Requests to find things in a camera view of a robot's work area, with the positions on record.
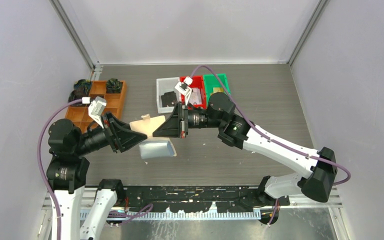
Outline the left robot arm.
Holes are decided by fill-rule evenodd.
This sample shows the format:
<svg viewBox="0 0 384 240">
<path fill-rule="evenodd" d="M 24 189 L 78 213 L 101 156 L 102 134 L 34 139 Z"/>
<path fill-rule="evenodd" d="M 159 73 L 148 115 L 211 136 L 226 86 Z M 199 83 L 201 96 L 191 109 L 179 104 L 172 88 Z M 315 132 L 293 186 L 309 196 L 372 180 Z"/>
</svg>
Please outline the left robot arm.
<svg viewBox="0 0 384 240">
<path fill-rule="evenodd" d="M 85 156 L 107 146 L 114 152 L 123 153 L 148 138 L 111 113 L 101 119 L 102 126 L 86 133 L 67 118 L 57 120 L 49 128 L 48 145 L 52 159 L 46 170 L 46 182 L 52 204 L 54 240 L 99 239 L 112 207 L 121 206 L 126 200 L 120 179 L 103 179 L 89 214 L 84 222 L 80 220 L 90 166 Z"/>
</svg>

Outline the beige card holder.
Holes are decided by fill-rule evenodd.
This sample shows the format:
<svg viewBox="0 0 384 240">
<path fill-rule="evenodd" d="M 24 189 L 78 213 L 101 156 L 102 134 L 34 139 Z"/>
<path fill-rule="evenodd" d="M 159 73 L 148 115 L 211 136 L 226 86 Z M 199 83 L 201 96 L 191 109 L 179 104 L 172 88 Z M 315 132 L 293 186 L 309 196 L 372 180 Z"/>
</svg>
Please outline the beige card holder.
<svg viewBox="0 0 384 240">
<path fill-rule="evenodd" d="M 145 134 L 148 139 L 153 137 L 153 133 L 157 130 L 164 122 L 166 118 L 164 115 L 151 117 L 150 114 L 141 116 L 140 120 L 131 121 L 129 123 L 132 131 Z"/>
</svg>

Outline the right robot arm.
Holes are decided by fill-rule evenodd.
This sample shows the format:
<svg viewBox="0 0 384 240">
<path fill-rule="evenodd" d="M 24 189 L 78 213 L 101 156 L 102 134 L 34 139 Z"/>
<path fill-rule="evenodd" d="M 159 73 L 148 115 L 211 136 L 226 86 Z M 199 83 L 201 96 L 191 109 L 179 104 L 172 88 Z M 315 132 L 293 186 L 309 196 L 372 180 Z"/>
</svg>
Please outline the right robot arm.
<svg viewBox="0 0 384 240">
<path fill-rule="evenodd" d="M 255 192 L 256 200 L 263 206 L 296 194 L 320 203 L 329 200 L 337 174 L 333 150 L 323 147 L 317 151 L 293 144 L 245 120 L 235 110 L 236 104 L 221 92 L 210 97 L 206 109 L 187 109 L 177 103 L 170 117 L 152 135 L 184 138 L 189 129 L 217 128 L 217 137 L 224 144 L 261 154 L 294 171 L 284 176 L 263 177 Z"/>
</svg>

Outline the clear card sleeve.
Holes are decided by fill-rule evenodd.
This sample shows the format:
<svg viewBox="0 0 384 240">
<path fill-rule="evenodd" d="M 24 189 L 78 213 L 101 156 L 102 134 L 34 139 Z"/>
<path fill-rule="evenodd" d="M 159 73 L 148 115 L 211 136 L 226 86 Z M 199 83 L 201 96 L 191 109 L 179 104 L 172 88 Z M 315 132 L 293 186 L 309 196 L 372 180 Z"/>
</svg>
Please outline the clear card sleeve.
<svg viewBox="0 0 384 240">
<path fill-rule="evenodd" d="M 139 144 L 142 159 L 176 157 L 177 153 L 170 140 L 149 140 Z"/>
</svg>

